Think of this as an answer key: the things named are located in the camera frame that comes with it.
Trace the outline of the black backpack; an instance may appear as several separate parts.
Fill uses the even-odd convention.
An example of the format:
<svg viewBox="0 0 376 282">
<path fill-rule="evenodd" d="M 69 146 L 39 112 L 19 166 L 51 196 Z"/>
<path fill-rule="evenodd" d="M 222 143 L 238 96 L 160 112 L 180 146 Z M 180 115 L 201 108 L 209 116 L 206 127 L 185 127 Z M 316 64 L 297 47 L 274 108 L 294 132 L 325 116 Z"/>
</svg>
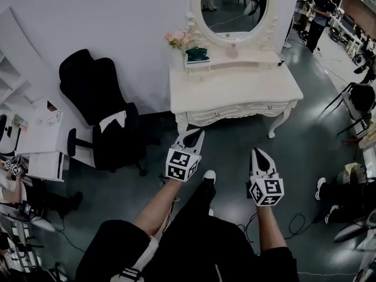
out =
<svg viewBox="0 0 376 282">
<path fill-rule="evenodd" d="M 376 102 L 374 88 L 367 84 L 353 84 L 350 92 L 350 101 L 352 101 L 356 110 L 363 113 L 370 112 Z"/>
</svg>

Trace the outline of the person's black trousers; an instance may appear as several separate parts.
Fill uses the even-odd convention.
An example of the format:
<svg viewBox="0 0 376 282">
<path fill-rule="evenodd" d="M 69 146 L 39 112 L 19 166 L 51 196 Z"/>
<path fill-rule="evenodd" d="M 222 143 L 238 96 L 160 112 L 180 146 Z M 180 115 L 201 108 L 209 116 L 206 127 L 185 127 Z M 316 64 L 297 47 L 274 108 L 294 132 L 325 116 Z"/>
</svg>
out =
<svg viewBox="0 0 376 282">
<path fill-rule="evenodd" d="M 199 227 L 209 216 L 210 204 L 215 194 L 214 180 L 204 179 L 173 219 L 167 231 L 187 232 Z"/>
</svg>

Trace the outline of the person's black shirt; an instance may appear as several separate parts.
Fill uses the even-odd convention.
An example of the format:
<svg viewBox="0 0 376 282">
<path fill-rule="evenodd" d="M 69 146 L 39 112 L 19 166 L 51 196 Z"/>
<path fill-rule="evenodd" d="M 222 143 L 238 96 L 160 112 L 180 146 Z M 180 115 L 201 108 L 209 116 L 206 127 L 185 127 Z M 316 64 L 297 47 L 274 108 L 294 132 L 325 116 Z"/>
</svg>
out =
<svg viewBox="0 0 376 282">
<path fill-rule="evenodd" d="M 299 282 L 286 247 L 254 253 L 233 223 L 206 217 L 159 241 L 134 224 L 108 220 L 80 261 L 76 282 Z"/>
</svg>

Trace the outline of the person's right forearm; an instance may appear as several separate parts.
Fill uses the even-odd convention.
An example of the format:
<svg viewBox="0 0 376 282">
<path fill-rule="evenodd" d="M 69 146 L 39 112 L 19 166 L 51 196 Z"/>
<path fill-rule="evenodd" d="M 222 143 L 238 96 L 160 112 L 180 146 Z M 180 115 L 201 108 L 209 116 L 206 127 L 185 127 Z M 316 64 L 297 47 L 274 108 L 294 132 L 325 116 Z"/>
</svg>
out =
<svg viewBox="0 0 376 282">
<path fill-rule="evenodd" d="M 260 250 L 287 247 L 270 206 L 257 206 Z"/>
</svg>

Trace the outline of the black office chair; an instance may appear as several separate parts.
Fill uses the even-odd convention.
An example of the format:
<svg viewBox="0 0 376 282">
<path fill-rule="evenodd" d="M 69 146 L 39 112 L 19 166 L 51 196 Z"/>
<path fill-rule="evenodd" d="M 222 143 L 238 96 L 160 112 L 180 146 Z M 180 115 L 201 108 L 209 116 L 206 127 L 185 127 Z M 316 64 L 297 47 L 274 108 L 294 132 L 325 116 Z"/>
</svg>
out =
<svg viewBox="0 0 376 282">
<path fill-rule="evenodd" d="M 92 127 L 92 141 L 77 137 L 77 130 L 68 134 L 68 156 L 74 157 L 78 147 L 90 149 L 95 168 L 109 172 L 135 165 L 141 176 L 146 175 L 140 160 L 146 156 L 139 112 L 133 102 L 126 102 L 120 91 L 115 63 L 110 58 L 93 59 L 88 49 L 67 57 L 59 67 L 60 90 Z M 113 121 L 103 131 L 99 122 L 126 111 L 125 127 Z"/>
</svg>

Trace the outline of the oval white-framed mirror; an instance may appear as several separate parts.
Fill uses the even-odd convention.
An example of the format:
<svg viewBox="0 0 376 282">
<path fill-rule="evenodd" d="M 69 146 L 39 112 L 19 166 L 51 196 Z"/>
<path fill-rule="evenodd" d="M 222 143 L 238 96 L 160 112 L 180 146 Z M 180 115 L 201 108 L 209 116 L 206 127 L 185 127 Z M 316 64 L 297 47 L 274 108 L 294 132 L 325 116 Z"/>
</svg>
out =
<svg viewBox="0 0 376 282">
<path fill-rule="evenodd" d="M 226 54 L 231 43 L 239 55 L 274 50 L 276 0 L 191 0 L 187 29 L 210 56 Z"/>
</svg>

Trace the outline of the white cloth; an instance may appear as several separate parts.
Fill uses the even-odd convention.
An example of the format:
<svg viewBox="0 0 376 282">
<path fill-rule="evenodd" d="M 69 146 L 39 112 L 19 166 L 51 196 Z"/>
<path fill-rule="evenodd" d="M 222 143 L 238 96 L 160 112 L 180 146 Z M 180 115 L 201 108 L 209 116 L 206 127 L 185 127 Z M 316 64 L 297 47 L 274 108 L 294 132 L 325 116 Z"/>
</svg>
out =
<svg viewBox="0 0 376 282">
<path fill-rule="evenodd" d="M 120 111 L 113 115 L 110 115 L 99 122 L 100 131 L 103 131 L 107 128 L 109 124 L 111 124 L 114 120 L 118 122 L 121 128 L 125 127 L 125 119 L 127 118 L 126 111 Z"/>
</svg>

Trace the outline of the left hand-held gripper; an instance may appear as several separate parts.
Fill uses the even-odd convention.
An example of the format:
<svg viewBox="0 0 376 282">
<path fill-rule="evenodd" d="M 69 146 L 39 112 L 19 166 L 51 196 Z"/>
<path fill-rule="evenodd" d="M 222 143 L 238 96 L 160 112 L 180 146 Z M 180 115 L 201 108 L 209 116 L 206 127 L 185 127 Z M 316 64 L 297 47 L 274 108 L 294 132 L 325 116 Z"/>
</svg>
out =
<svg viewBox="0 0 376 282">
<path fill-rule="evenodd" d="M 204 136 L 204 130 L 192 129 L 177 137 L 167 154 L 166 177 L 187 182 L 193 176 L 202 159 L 200 152 Z"/>
</svg>

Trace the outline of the person's left forearm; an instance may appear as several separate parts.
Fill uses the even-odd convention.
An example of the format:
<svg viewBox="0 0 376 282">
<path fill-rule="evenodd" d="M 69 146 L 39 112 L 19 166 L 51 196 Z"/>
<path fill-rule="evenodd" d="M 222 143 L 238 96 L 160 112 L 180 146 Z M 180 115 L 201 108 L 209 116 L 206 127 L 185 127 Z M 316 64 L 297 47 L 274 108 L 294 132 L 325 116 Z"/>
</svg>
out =
<svg viewBox="0 0 376 282">
<path fill-rule="evenodd" d="M 168 179 L 139 213 L 133 224 L 143 230 L 148 236 L 154 236 L 160 230 L 169 214 L 174 199 L 182 186 L 183 182 Z"/>
</svg>

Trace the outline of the pink flower bouquet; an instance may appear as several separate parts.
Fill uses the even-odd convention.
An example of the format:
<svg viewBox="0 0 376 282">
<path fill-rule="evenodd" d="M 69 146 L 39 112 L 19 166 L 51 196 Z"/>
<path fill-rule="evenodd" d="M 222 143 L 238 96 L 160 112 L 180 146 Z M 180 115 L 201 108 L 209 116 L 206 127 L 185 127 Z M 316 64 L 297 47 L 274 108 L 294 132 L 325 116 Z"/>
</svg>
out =
<svg viewBox="0 0 376 282">
<path fill-rule="evenodd" d="M 190 31 L 167 33 L 164 36 L 164 39 L 172 48 L 179 49 L 181 51 L 185 51 L 196 46 L 193 39 L 193 33 Z"/>
</svg>

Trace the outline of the white vanity dressing table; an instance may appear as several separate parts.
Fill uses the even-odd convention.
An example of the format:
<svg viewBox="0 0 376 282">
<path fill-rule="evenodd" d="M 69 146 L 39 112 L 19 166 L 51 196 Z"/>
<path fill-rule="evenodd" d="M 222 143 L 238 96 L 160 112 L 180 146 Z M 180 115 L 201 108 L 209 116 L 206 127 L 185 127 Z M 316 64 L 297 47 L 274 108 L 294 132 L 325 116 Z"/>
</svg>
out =
<svg viewBox="0 0 376 282">
<path fill-rule="evenodd" d="M 177 131 L 183 133 L 189 125 L 204 127 L 222 119 L 263 115 L 275 119 L 268 130 L 273 138 L 303 99 L 287 65 L 278 66 L 279 61 L 277 53 L 268 51 L 236 59 L 212 56 L 209 63 L 187 65 L 181 52 L 172 52 L 170 108 Z M 189 80 L 187 68 L 194 66 L 211 66 L 211 75 L 203 81 Z"/>
</svg>

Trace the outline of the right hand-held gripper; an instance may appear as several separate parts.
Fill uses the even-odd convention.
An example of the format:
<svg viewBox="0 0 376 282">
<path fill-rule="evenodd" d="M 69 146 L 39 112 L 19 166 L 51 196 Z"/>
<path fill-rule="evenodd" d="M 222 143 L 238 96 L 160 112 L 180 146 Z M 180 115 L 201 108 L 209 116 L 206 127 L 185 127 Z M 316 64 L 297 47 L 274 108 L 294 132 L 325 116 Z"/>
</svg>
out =
<svg viewBox="0 0 376 282">
<path fill-rule="evenodd" d="M 254 147 L 250 157 L 247 197 L 256 206 L 275 206 L 284 196 L 284 184 L 274 160 L 263 150 Z"/>
</svg>

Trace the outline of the white shelving unit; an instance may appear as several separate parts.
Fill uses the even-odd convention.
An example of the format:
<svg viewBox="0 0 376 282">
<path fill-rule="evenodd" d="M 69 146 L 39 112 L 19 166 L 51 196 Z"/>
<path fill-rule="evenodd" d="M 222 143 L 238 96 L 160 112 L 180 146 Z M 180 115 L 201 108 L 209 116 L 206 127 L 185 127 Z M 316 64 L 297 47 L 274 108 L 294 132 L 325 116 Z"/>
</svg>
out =
<svg viewBox="0 0 376 282">
<path fill-rule="evenodd" d="M 24 118 L 35 111 L 32 103 L 36 99 L 29 98 L 32 85 L 15 63 L 15 35 L 19 31 L 11 8 L 6 8 L 0 13 L 0 107 Z"/>
</svg>

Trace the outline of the dark green box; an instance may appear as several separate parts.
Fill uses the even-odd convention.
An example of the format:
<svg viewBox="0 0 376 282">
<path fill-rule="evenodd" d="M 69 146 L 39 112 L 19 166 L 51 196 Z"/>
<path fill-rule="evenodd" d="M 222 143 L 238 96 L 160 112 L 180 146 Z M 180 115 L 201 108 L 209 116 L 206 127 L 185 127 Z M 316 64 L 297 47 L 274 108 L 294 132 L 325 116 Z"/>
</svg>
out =
<svg viewBox="0 0 376 282">
<path fill-rule="evenodd" d="M 195 47 L 185 51 L 184 61 L 187 65 L 209 63 L 210 57 L 206 48 Z"/>
</svg>

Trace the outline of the white side cabinet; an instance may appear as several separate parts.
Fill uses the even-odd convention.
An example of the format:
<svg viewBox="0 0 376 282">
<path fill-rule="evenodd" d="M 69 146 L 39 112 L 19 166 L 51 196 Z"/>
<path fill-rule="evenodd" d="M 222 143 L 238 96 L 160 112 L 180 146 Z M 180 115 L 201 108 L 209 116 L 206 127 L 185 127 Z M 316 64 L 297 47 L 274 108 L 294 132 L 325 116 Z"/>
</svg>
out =
<svg viewBox="0 0 376 282">
<path fill-rule="evenodd" d="M 47 99 L 38 100 L 35 106 L 20 134 L 16 153 L 28 161 L 27 176 L 63 182 L 65 154 L 58 148 L 63 113 Z"/>
</svg>

